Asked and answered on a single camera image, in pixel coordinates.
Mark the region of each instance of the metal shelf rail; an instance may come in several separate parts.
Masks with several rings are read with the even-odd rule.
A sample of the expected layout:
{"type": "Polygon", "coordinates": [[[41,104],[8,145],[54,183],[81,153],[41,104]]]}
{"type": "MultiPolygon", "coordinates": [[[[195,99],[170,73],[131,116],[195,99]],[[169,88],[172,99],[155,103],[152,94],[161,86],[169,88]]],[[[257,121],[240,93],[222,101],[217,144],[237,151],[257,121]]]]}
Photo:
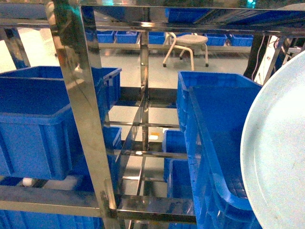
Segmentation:
{"type": "Polygon", "coordinates": [[[274,10],[286,7],[286,4],[285,0],[257,0],[256,7],[260,10],[254,10],[247,9],[246,1],[239,0],[1,0],[0,36],[10,49],[17,68],[30,63],[16,28],[51,29],[95,193],[0,187],[0,208],[102,217],[106,229],[125,228],[123,219],[131,220],[130,228],[132,220],[196,223],[192,200],[139,196],[141,183],[154,181],[143,177],[146,157],[185,158],[182,154],[150,151],[153,145],[148,141],[150,126],[177,126],[148,122],[149,107],[175,108],[176,93],[173,89],[148,87],[148,31],[277,35],[281,39],[271,64],[273,69],[284,40],[289,36],[305,36],[305,15],[299,7],[274,10]],[[164,17],[165,8],[170,7],[209,8],[209,11],[192,22],[172,23],[164,17]],[[118,102],[119,105],[139,107],[133,123],[110,122],[108,114],[104,123],[100,121],[92,76],[93,68],[102,68],[97,29],[142,32],[141,88],[122,88],[122,98],[118,102]],[[93,32],[93,42],[87,42],[86,31],[93,32]],[[110,124],[131,126],[121,151],[105,148],[102,125],[110,124]],[[136,149],[139,144],[135,141],[140,126],[141,150],[136,149]],[[120,183],[124,178],[128,179],[124,177],[124,171],[129,156],[142,157],[137,195],[113,190],[107,153],[118,155],[120,183]]]}

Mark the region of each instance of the cable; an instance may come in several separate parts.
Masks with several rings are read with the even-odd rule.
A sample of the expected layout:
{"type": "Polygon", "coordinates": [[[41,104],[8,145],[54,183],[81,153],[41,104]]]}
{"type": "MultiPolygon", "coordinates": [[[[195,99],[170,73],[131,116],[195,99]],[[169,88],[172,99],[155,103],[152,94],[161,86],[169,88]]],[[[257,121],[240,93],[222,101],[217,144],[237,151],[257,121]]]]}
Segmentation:
{"type": "MultiPolygon", "coordinates": [[[[271,36],[269,36],[268,42],[267,42],[267,48],[269,47],[269,42],[271,40],[271,36]]],[[[265,81],[265,64],[266,64],[266,53],[265,53],[265,58],[264,58],[264,64],[263,64],[263,77],[264,77],[264,81],[265,81]]]]}
{"type": "Polygon", "coordinates": [[[259,47],[258,52],[257,52],[256,65],[255,65],[255,68],[254,68],[254,70],[253,70],[253,72],[252,72],[252,75],[251,75],[251,80],[252,80],[252,81],[253,81],[254,73],[255,73],[255,71],[256,71],[256,69],[257,69],[257,65],[258,65],[258,56],[259,56],[259,52],[260,52],[260,50],[261,50],[261,48],[262,48],[262,46],[263,46],[264,39],[265,39],[265,35],[263,36],[261,46],[259,47]]]}

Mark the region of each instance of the metal frame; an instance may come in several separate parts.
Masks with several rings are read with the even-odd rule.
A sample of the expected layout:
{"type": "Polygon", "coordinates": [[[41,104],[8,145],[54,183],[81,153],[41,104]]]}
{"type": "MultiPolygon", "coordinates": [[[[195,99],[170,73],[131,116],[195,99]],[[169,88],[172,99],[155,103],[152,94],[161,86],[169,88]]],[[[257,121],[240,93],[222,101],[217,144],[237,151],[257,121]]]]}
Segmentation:
{"type": "MultiPolygon", "coordinates": [[[[124,7],[125,10],[130,10],[133,13],[130,14],[129,18],[122,18],[121,20],[107,18],[101,21],[99,15],[96,12],[94,13],[94,10],[102,9],[100,7],[106,4],[103,2],[107,1],[86,0],[80,3],[77,0],[27,0],[24,1],[26,4],[14,5],[14,7],[20,9],[20,12],[22,12],[23,8],[27,8],[27,10],[33,8],[37,14],[46,12],[46,17],[42,15],[38,18],[22,13],[20,15],[13,14],[9,9],[14,0],[10,0],[8,3],[0,3],[0,15],[2,9],[8,12],[7,17],[2,15],[0,17],[1,37],[4,37],[12,57],[18,56],[17,53],[12,52],[12,46],[16,47],[17,45],[21,53],[21,56],[18,56],[17,59],[23,60],[24,66],[29,66],[30,64],[20,38],[18,38],[17,33],[12,32],[14,37],[10,37],[8,34],[11,34],[10,31],[17,31],[14,29],[15,27],[50,27],[56,52],[58,56],[62,57],[60,62],[61,70],[95,191],[95,193],[85,193],[34,187],[0,187],[0,206],[2,209],[7,210],[102,217],[106,229],[124,228],[122,219],[131,220],[130,228],[133,227],[133,220],[195,223],[192,200],[139,196],[142,182],[161,181],[143,176],[147,156],[186,157],[185,154],[165,154],[150,151],[153,144],[149,144],[148,141],[149,127],[178,128],[178,126],[150,124],[148,122],[149,106],[175,108],[175,97],[172,95],[176,92],[176,90],[172,89],[149,88],[149,49],[157,49],[158,47],[148,45],[148,31],[213,31],[216,33],[276,34],[284,37],[290,33],[293,33],[294,36],[305,36],[305,29],[294,26],[291,21],[286,23],[284,20],[281,23],[267,21],[253,26],[234,24],[237,20],[259,15],[268,12],[268,10],[238,9],[239,6],[234,5],[234,3],[230,5],[231,1],[229,0],[214,0],[213,6],[217,7],[219,5],[222,8],[211,9],[207,15],[198,19],[195,24],[167,23],[163,21],[163,18],[159,19],[160,15],[164,15],[165,8],[158,1],[153,1],[153,5],[138,6],[116,0],[114,1],[114,6],[124,7]],[[130,46],[134,49],[140,49],[141,52],[141,89],[126,88],[128,92],[126,94],[123,93],[123,99],[119,102],[120,105],[132,104],[139,107],[133,123],[109,122],[108,114],[106,114],[105,122],[100,122],[92,68],[102,67],[100,48],[105,46],[98,44],[96,31],[97,29],[113,28],[115,30],[142,31],[140,45],[130,46]],[[86,31],[94,34],[92,42],[87,41],[86,31]],[[131,95],[133,99],[130,99],[128,95],[130,92],[134,92],[131,95]],[[163,93],[170,95],[170,98],[166,98],[163,93]],[[110,124],[131,126],[127,139],[120,151],[113,151],[105,147],[102,128],[107,128],[110,124]],[[135,141],[135,137],[140,126],[143,129],[143,142],[141,145],[142,150],[137,151],[135,147],[138,146],[138,143],[135,141]],[[136,196],[124,195],[121,186],[119,190],[113,190],[107,154],[117,155],[116,162],[120,163],[120,183],[124,179],[138,180],[136,196]],[[137,177],[124,176],[129,156],[142,157],[142,166],[137,177]]],[[[180,6],[177,1],[174,2],[168,2],[169,5],[166,5],[166,7],[180,6]]],[[[185,7],[211,7],[210,1],[195,1],[195,3],[190,1],[183,4],[185,7]]],[[[303,20],[303,18],[296,18],[295,22],[302,22],[303,20]]],[[[226,49],[229,52],[233,48],[226,47],[226,49]]]]}

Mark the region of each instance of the stool seat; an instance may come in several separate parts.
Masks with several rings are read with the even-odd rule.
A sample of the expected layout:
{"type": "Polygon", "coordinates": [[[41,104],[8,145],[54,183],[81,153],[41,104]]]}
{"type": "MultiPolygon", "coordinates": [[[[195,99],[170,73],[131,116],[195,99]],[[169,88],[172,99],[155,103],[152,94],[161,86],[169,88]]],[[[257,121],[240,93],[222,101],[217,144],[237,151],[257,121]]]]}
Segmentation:
{"type": "Polygon", "coordinates": [[[177,37],[177,45],[202,45],[208,42],[208,38],[205,36],[186,34],[181,37],[177,37]]]}

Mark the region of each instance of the horizontal metal bar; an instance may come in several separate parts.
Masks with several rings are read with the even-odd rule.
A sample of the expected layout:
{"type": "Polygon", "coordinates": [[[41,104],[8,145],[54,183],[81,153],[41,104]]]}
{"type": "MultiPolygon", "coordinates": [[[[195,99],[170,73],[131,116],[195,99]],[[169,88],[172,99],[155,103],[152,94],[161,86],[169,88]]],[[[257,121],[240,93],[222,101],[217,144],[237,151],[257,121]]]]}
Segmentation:
{"type": "Polygon", "coordinates": [[[163,179],[158,179],[154,177],[142,177],[143,181],[148,181],[148,182],[164,182],[163,179]]]}
{"type": "Polygon", "coordinates": [[[100,217],[95,194],[35,187],[0,186],[0,208],[100,217]]]}
{"type": "MultiPolygon", "coordinates": [[[[133,150],[141,151],[142,150],[142,141],[135,141],[133,150]]],[[[149,142],[149,150],[155,152],[162,152],[162,142],[149,142]]]]}
{"type": "MultiPolygon", "coordinates": [[[[127,100],[119,100],[115,105],[116,106],[135,106],[138,107],[139,101],[127,101],[127,100]]],[[[174,103],[163,103],[162,101],[150,101],[148,103],[149,107],[152,108],[171,108],[176,109],[176,102],[174,103]]]]}
{"type": "Polygon", "coordinates": [[[123,219],[195,224],[193,208],[191,199],[124,195],[117,214],[123,219]]]}
{"type": "MultiPolygon", "coordinates": [[[[121,87],[121,98],[116,105],[139,106],[141,99],[140,87],[121,87]]],[[[176,108],[176,99],[177,89],[149,88],[150,107],[176,108]]]]}
{"type": "Polygon", "coordinates": [[[122,156],[147,156],[147,157],[159,157],[159,158],[176,158],[187,159],[187,154],[184,153],[164,153],[154,151],[137,151],[137,150],[114,150],[115,155],[122,156]]]}
{"type": "MultiPolygon", "coordinates": [[[[123,176],[124,180],[139,180],[139,176],[136,177],[130,177],[130,176],[123,176]]],[[[164,182],[163,179],[158,179],[154,177],[142,177],[142,181],[149,181],[149,182],[164,182]]]]}
{"type": "Polygon", "coordinates": [[[35,19],[0,19],[0,27],[3,28],[49,28],[48,20],[35,20],[35,19]]]}
{"type": "Polygon", "coordinates": [[[131,123],[131,122],[120,122],[120,121],[110,121],[111,125],[138,125],[146,127],[160,127],[160,128],[175,128],[178,129],[179,125],[176,124],[160,124],[160,123],[131,123]]]}
{"type": "Polygon", "coordinates": [[[117,31],[166,31],[166,32],[205,32],[205,33],[228,33],[228,34],[263,34],[263,35],[289,35],[303,36],[305,30],[302,27],[291,25],[239,25],[239,24],[183,24],[147,21],[96,21],[98,30],[117,31]]]}
{"type": "MultiPolygon", "coordinates": [[[[149,44],[149,50],[164,50],[168,51],[170,45],[161,44],[149,44]]],[[[140,50],[139,44],[125,44],[125,43],[99,43],[100,49],[126,49],[126,50],[140,50]]],[[[209,46],[209,52],[239,52],[249,53],[251,47],[239,47],[239,46],[209,46]]]]}

